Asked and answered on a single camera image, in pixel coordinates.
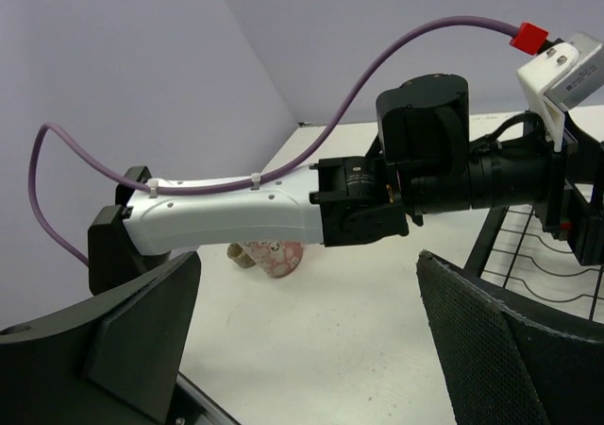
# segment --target gray wall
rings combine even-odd
[[[481,15],[531,20],[556,37],[588,31],[604,38],[604,0],[226,0],[277,88],[300,120],[326,121],[362,70],[391,41],[431,19]],[[432,72],[470,80],[474,111],[523,109],[515,69],[527,57],[507,39],[450,28],[391,59],[346,120],[372,121],[383,90]],[[602,94],[596,99],[602,101]]]
[[[0,329],[89,295],[86,269],[35,222],[26,170],[43,121],[117,171],[165,178],[260,169],[294,131],[223,0],[0,0]],[[40,200],[86,250],[113,184],[50,136]]]

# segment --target cable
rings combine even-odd
[[[302,153],[300,153],[295,159],[286,163],[285,165],[268,172],[261,176],[260,183],[273,181],[287,175],[292,170],[294,170],[297,166],[299,166],[302,162],[308,159],[321,144],[326,140],[329,134],[333,131],[333,129],[338,125],[345,112],[350,107],[350,104],[355,99],[359,91],[362,87],[367,83],[369,78],[373,75],[373,73],[379,68],[379,66],[386,61],[394,52],[399,50],[401,47],[406,45],[407,43],[413,41],[414,39],[429,33],[430,31],[437,30],[439,28],[445,28],[449,26],[475,26],[480,28],[486,28],[488,30],[492,30],[498,33],[502,33],[507,35],[513,39],[515,39],[520,33],[520,28],[514,25],[506,24],[504,22],[500,22],[494,19],[488,19],[484,17],[476,17],[476,16],[451,16],[444,17],[442,19],[437,19],[427,24],[420,25],[409,33],[403,35],[398,40],[393,42],[386,50],[384,50],[379,57],[377,57],[365,70],[365,72],[361,75],[359,80],[352,87],[352,90],[348,93],[342,105],[335,112],[326,128],[321,132],[319,137]],[[81,262],[87,264],[88,261],[86,257],[78,251],[75,247],[70,245],[67,241],[65,241],[60,235],[58,235],[50,224],[46,221],[44,216],[42,215],[42,211],[40,209],[40,204],[38,203],[38,198],[36,194],[36,172],[38,160],[40,157],[40,151],[42,148],[42,142],[44,140],[47,132],[51,130],[55,132],[63,142],[65,142],[76,154],[79,156],[85,163],[91,166],[94,170],[106,176],[109,179],[112,179],[120,184],[125,185],[126,187],[150,192],[149,187],[146,184],[142,184],[136,181],[133,181],[128,178],[124,178],[122,175],[119,175],[112,170],[108,169],[105,165],[97,161],[93,158],[89,153],[87,153],[77,142],[59,125],[54,123],[47,123],[42,125],[40,128],[38,135],[36,136],[36,142],[34,144],[34,148],[31,153],[30,165],[29,165],[29,178],[28,178],[28,189],[29,189],[29,201],[31,203],[31,207],[36,215],[36,218],[42,225],[42,228],[63,248],[67,249],[70,253],[75,255]],[[252,186],[251,179],[238,180],[233,181],[226,184],[217,184],[211,186],[201,186],[201,187],[158,187],[157,192],[160,195],[168,195],[168,196],[201,196],[201,195],[209,195],[209,194],[218,194],[225,193],[231,191],[237,191],[240,189],[245,189]]]

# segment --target black cylinder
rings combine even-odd
[[[468,162],[452,185],[438,177],[411,180],[413,213],[449,213],[469,209],[532,204],[546,194],[548,156],[527,147],[508,147]]]

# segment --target wire grid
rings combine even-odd
[[[571,315],[604,323],[604,266],[580,266],[565,242],[541,231],[531,207],[512,207],[482,278]]]

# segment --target brown object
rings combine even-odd
[[[252,258],[247,255],[242,247],[237,243],[231,243],[226,250],[226,255],[233,262],[235,262],[239,267],[243,269],[248,269],[256,265],[256,262],[252,260]]]

